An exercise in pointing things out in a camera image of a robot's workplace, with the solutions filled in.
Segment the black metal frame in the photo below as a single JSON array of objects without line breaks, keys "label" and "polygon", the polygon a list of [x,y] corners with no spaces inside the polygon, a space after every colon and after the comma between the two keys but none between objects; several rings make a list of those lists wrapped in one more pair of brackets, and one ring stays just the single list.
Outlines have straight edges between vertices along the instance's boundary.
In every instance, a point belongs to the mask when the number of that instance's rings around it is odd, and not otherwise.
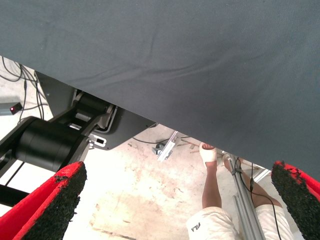
[{"label": "black metal frame", "polygon": [[[90,133],[110,128],[116,111],[115,105],[82,92],[72,107],[49,121],[26,118],[0,141],[0,178],[17,159],[54,172],[84,160]],[[0,204],[12,207],[27,195],[0,185]]]}]

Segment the gray fabric sheet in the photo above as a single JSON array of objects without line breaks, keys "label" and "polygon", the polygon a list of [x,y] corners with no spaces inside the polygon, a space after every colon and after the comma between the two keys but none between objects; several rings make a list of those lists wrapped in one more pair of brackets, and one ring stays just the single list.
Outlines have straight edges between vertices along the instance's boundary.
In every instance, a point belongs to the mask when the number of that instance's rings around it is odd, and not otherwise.
[{"label": "gray fabric sheet", "polygon": [[0,55],[264,167],[285,160],[318,180],[319,43],[317,0],[0,3]]}]

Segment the white floor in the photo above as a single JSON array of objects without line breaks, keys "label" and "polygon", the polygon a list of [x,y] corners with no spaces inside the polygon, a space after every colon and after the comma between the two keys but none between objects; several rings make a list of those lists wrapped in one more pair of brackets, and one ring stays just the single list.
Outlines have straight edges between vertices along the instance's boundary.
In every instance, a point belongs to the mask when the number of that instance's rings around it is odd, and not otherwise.
[{"label": "white floor", "polygon": [[[14,71],[15,65],[6,62]],[[9,77],[0,64],[0,75]],[[18,100],[23,103],[24,82],[8,82],[0,78],[0,103]],[[26,108],[36,104],[36,91],[28,84]],[[19,120],[20,113],[0,117],[0,138],[11,131]],[[37,109],[28,110],[23,117],[39,116]],[[45,106],[45,119],[52,117]],[[137,138],[157,141],[168,138],[172,129],[159,125],[140,133]],[[198,145],[199,141],[187,138]],[[158,162],[152,152],[152,144],[130,139],[120,146],[103,151],[90,150],[85,165],[87,181],[72,219],[65,233],[65,240],[80,239],[137,239],[171,240],[188,239],[186,220],[201,209],[202,190],[206,178],[205,168],[191,144],[177,146],[170,158]],[[0,178],[5,184],[19,166],[20,161]],[[54,173],[33,165],[25,164],[9,184],[10,187],[32,192]],[[238,227],[238,217],[232,199],[236,189],[231,175],[224,167],[218,169],[218,184],[222,207],[232,216]],[[270,176],[260,183],[266,191],[281,201]],[[0,206],[0,216],[10,208]],[[291,231],[302,239],[291,216],[286,212]]]}]

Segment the black cable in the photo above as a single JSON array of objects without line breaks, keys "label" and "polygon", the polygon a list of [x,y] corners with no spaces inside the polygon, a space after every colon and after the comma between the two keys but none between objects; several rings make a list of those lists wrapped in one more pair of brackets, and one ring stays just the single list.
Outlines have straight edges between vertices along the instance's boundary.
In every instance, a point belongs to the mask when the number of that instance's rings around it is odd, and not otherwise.
[{"label": "black cable", "polygon": [[[36,72],[34,72],[34,76],[35,76],[36,84],[37,84],[37,85],[36,85],[36,88],[38,89],[38,83],[39,83],[40,81],[39,81],[39,78],[38,78]],[[40,106],[41,106],[41,109],[42,109],[42,115],[43,115],[43,120],[44,120],[44,119],[45,119],[45,111],[44,111],[44,105],[43,105],[42,100],[41,100],[41,96],[40,96],[40,91],[39,91],[39,89],[38,89],[38,94],[39,94]]]},{"label": "black cable", "polygon": [[9,78],[7,78],[7,77],[5,77],[5,76],[3,76],[3,75],[0,75],[1,78],[5,79],[5,80],[7,80],[7,81],[9,81],[9,82],[13,82],[13,83],[18,82],[20,79],[22,79],[22,71],[21,71],[21,66],[22,66],[22,65],[21,65],[21,64],[18,65],[16,62],[14,62],[14,63],[20,68],[20,75],[17,75],[17,74],[15,74],[15,73],[11,72],[10,70],[8,70],[8,68],[7,68],[6,64],[5,64],[4,57],[2,57],[2,63],[3,63],[3,66],[4,66],[5,70],[6,70],[9,74],[17,77],[18,79],[12,80],[12,79],[9,79]]},{"label": "black cable", "polygon": [[5,58],[4,58],[3,56],[2,56],[2,64],[3,64],[3,66],[4,66],[4,69],[5,69],[8,73],[10,73],[11,75],[13,75],[13,76],[15,76],[15,77],[18,77],[18,79],[15,80],[14,82],[17,82],[17,81],[19,81],[19,80],[21,79],[21,75],[22,75],[21,68],[20,68],[20,75],[18,76],[18,75],[16,75],[15,73],[13,73],[12,71],[10,71],[10,70],[7,68],[6,63],[5,63]]},{"label": "black cable", "polygon": [[25,164],[25,162],[23,161],[20,166],[17,168],[17,170],[15,170],[14,174],[12,174],[12,176],[10,177],[10,179],[6,182],[5,186],[8,186],[8,184],[11,182],[11,180],[15,177],[15,175],[19,172],[19,170],[22,168],[22,166]]},{"label": "black cable", "polygon": [[[43,103],[42,106],[49,106],[48,104],[46,103]],[[36,109],[38,108],[38,105],[37,106],[33,106],[33,107],[29,107],[29,108],[25,108],[24,110],[27,111],[27,110],[32,110],[32,109]]]},{"label": "black cable", "polygon": [[27,99],[27,80],[24,80],[24,83],[23,83],[23,88],[24,88],[24,99],[23,99],[23,106],[22,106],[22,110],[21,110],[21,113],[20,113],[20,117],[19,117],[19,121],[17,123],[20,124],[21,122],[21,117],[22,117],[22,114],[24,113],[24,108],[26,106],[26,99]]},{"label": "black cable", "polygon": [[28,78],[32,78],[33,81],[35,82],[35,94],[36,94],[36,103],[38,105],[38,109],[39,109],[39,113],[40,113],[40,118],[41,119],[45,119],[45,111],[44,111],[44,107],[43,107],[43,104],[42,104],[42,100],[41,100],[41,96],[40,96],[40,91],[39,91],[39,88],[38,88],[38,78],[35,78],[32,76],[31,72],[26,69],[26,67],[22,66],[22,70],[23,72],[27,75]]},{"label": "black cable", "polygon": [[[186,138],[191,138],[190,136],[183,136],[183,137],[180,137],[181,139],[186,139]],[[132,139],[138,141],[138,142],[141,142],[141,143],[144,143],[144,144],[160,144],[160,143],[163,143],[165,141],[168,141],[170,138],[167,138],[167,139],[164,139],[162,141],[157,141],[157,142],[150,142],[150,141],[143,141],[143,140],[140,140],[140,139],[136,139],[135,137],[133,137]]]},{"label": "black cable", "polygon": [[[14,61],[14,64],[20,69],[20,75],[16,75],[15,73],[13,73],[12,71],[10,71],[10,70],[7,68],[7,66],[6,66],[6,64],[5,64],[4,57],[2,57],[2,63],[3,63],[3,66],[4,66],[5,70],[6,70],[9,74],[17,77],[18,79],[12,80],[12,79],[9,79],[9,78],[7,78],[7,77],[5,77],[5,76],[3,76],[3,75],[0,75],[1,78],[5,79],[5,80],[7,80],[7,81],[9,81],[9,82],[12,82],[12,83],[16,83],[16,82],[18,82],[20,79],[22,79],[22,67],[23,67],[23,65],[21,65],[20,63],[16,63],[16,62]],[[30,79],[30,78],[26,78],[26,77],[24,77],[24,79],[27,80],[27,81],[30,81],[31,84],[32,84],[32,86],[33,86],[35,89],[37,88],[37,87],[36,87],[36,84],[34,84],[34,83],[36,82],[35,79]],[[39,94],[40,94],[44,99],[46,99],[45,95],[43,95],[40,91],[39,91]]]},{"label": "black cable", "polygon": [[[237,161],[239,161],[239,169],[242,169],[242,168],[241,168],[241,161],[239,160],[239,157],[235,160],[234,169],[236,169]],[[253,176],[253,163],[251,164],[251,167],[252,167],[252,168],[251,168],[251,179],[253,179],[253,178],[252,178],[252,176]],[[273,215],[274,215],[274,221],[275,221],[276,231],[277,231],[277,233],[278,233],[279,239],[282,240],[282,239],[281,239],[281,236],[280,236],[280,232],[279,232],[279,226],[278,226],[278,221],[277,221],[277,215],[276,215],[276,209],[275,209],[274,202],[273,202],[268,196],[265,196],[265,195],[262,195],[262,194],[258,194],[258,193],[252,192],[252,191],[253,191],[253,185],[252,185],[252,190],[248,189],[247,185],[245,184],[244,180],[242,179],[241,173],[242,173],[242,172],[239,173],[241,182],[242,182],[242,184],[244,185],[244,187],[251,193],[252,203],[253,203],[252,194],[257,195],[257,196],[260,196],[260,197],[265,197],[266,199],[268,199],[268,200],[271,202],[272,208],[273,208]]]},{"label": "black cable", "polygon": [[252,197],[252,191],[254,190],[254,184],[255,184],[255,181],[254,181],[254,163],[251,162],[250,196],[251,196],[252,203],[254,203],[254,200],[253,200],[253,197]]}]

